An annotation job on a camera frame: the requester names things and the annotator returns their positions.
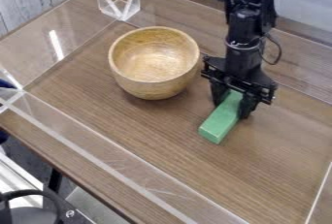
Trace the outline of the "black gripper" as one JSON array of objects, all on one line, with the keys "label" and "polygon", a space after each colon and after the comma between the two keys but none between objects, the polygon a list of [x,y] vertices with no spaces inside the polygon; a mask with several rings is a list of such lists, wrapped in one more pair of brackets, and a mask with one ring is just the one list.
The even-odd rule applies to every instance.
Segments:
[{"label": "black gripper", "polygon": [[229,91],[243,94],[238,105],[238,118],[249,117],[259,104],[270,104],[277,89],[275,81],[265,74],[259,66],[243,75],[231,73],[226,69],[226,60],[221,57],[204,55],[200,77],[210,82],[214,106],[218,107],[229,96]]}]

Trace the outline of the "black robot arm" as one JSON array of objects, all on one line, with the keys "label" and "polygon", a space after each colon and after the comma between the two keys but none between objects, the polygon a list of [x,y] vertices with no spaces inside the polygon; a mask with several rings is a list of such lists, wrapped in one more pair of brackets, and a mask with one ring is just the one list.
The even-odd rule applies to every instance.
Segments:
[{"label": "black robot arm", "polygon": [[246,118],[261,103],[270,104],[275,81],[265,74],[265,45],[275,26],[274,0],[219,0],[225,3],[227,35],[226,56],[206,56],[200,76],[210,81],[212,102],[239,93],[238,118]]}]

